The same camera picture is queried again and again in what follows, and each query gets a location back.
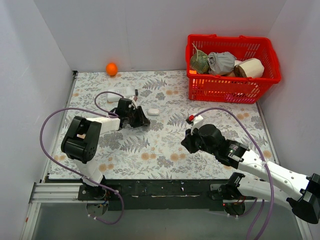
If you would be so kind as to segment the white earbud charging case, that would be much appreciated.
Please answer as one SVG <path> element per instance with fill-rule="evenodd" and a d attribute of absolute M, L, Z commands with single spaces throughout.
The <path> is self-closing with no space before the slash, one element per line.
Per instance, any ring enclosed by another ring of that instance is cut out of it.
<path fill-rule="evenodd" d="M 149 108 L 147 110 L 147 114 L 149 116 L 159 116 L 160 115 L 160 110 L 159 109 L 156 109 L 156 108 Z"/>

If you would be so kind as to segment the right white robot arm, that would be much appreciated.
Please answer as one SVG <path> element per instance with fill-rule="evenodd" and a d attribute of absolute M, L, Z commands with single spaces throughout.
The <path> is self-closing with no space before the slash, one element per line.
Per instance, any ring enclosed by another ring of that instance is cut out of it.
<path fill-rule="evenodd" d="M 286 169 L 273 162 L 266 162 L 246 145 L 226 139 L 213 124 L 199 129 L 187 129 L 181 141 L 189 153 L 198 151 L 213 155 L 221 164 L 252 174 L 259 181 L 233 181 L 226 186 L 227 195 L 237 199 L 241 195 L 266 199 L 274 190 L 274 201 L 287 203 L 300 219 L 318 224 L 320 220 L 320 176 L 317 173 L 304 175 Z"/>

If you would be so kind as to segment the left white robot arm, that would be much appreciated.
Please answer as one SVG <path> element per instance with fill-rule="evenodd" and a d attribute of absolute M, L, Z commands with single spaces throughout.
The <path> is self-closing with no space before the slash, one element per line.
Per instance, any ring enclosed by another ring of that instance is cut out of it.
<path fill-rule="evenodd" d="M 100 136 L 122 130 L 127 125 L 139 128 L 149 126 L 150 123 L 142 107 L 129 98 L 120 98 L 117 107 L 107 116 L 75 116 L 72 119 L 62 140 L 61 151 L 75 163 L 82 181 L 90 186 L 89 194 L 95 200 L 103 199 L 107 193 L 106 187 L 101 184 L 104 176 L 93 161 Z"/>

